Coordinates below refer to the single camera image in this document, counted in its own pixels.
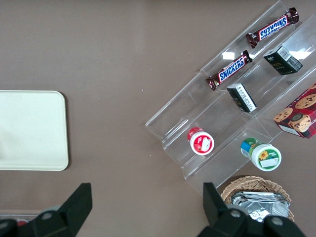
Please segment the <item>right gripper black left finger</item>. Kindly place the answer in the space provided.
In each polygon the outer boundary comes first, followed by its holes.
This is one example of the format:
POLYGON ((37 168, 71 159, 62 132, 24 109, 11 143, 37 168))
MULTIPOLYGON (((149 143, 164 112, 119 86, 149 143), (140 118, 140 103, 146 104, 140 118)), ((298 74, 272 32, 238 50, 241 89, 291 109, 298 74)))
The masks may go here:
POLYGON ((90 183, 82 183, 57 209, 41 213, 18 226, 14 219, 0 221, 2 237, 75 237, 92 210, 90 183))

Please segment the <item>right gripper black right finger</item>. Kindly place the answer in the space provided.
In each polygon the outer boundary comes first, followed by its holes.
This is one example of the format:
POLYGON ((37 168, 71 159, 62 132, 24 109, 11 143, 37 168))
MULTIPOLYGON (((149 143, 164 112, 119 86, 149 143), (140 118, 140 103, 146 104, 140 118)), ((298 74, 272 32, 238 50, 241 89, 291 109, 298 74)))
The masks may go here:
POLYGON ((285 217, 268 216, 264 222, 253 220, 235 208, 228 208, 214 184, 203 184, 203 208, 209 225, 199 237, 304 237, 299 227, 285 217))

